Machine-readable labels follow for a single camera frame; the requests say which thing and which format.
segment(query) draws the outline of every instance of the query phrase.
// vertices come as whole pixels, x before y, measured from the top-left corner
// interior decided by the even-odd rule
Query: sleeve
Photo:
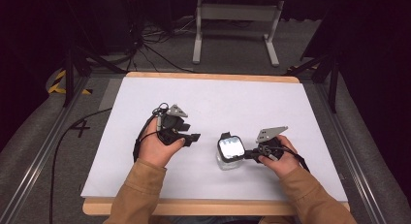
[[[138,159],[118,191],[105,224],[149,223],[155,210],[166,169]]]
[[[348,209],[305,169],[298,167],[282,177],[280,183],[303,224],[357,223]]]

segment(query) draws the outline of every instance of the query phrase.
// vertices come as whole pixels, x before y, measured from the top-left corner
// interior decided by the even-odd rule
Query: metal stand
[[[105,60],[101,56],[88,51],[85,48],[78,46],[69,48],[66,53],[66,63],[64,68],[66,70],[66,100],[64,101],[63,107],[67,107],[74,97],[75,89],[75,71],[78,71],[81,77],[89,77],[91,74],[91,68],[86,60],[90,57],[100,65],[107,67],[111,71],[117,74],[127,74],[127,71],[121,70],[115,65],[111,64],[109,61]]]
[[[279,66],[278,58],[275,53],[272,39],[284,2],[278,2],[277,6],[251,6],[251,5],[222,5],[222,4],[203,4],[202,0],[197,0],[196,24],[197,33],[194,43],[193,63],[199,64],[202,52],[202,19],[233,19],[233,20],[252,20],[252,21],[271,21],[271,29],[264,35],[269,59],[273,67]]]

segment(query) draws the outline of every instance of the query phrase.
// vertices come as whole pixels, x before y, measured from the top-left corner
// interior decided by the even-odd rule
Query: person's right hand
[[[297,153],[297,150],[293,147],[293,145],[290,143],[287,137],[278,135],[277,139],[280,141],[282,145],[289,147],[291,150]],[[292,170],[300,166],[299,160],[297,160],[294,157],[294,155],[286,151],[284,151],[283,156],[278,161],[273,161],[262,155],[259,156],[258,159],[264,165],[271,168],[280,178],[284,177],[285,175],[290,173]]]

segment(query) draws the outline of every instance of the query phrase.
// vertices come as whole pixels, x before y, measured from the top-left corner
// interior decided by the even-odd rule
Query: person's left hand
[[[157,119],[158,117],[153,118],[142,134],[142,138],[149,136],[142,140],[139,157],[155,166],[165,168],[172,156],[184,146],[185,140],[182,138],[170,145],[164,145],[157,134],[151,134],[157,131]]]

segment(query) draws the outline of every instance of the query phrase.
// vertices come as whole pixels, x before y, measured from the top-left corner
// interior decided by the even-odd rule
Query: white board
[[[347,197],[302,84],[124,78],[82,197],[115,197],[133,165],[136,137],[161,103],[178,104],[200,139],[169,162],[161,198],[286,201],[273,171],[254,160],[221,171],[216,162],[222,133],[256,147],[261,129],[288,126],[286,135],[310,171],[339,202]]]

